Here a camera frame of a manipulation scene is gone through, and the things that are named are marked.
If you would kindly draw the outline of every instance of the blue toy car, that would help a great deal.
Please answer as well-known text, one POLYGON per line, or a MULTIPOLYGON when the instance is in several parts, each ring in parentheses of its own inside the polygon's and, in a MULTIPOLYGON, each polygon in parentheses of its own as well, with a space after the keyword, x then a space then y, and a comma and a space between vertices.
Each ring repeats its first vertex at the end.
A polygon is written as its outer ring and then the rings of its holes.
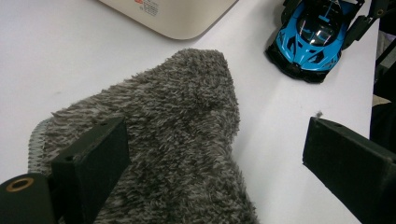
POLYGON ((265 52, 289 77, 321 83, 338 63, 349 24, 361 4, 303 0, 293 1, 290 9, 292 1, 285 2, 283 25, 265 52))

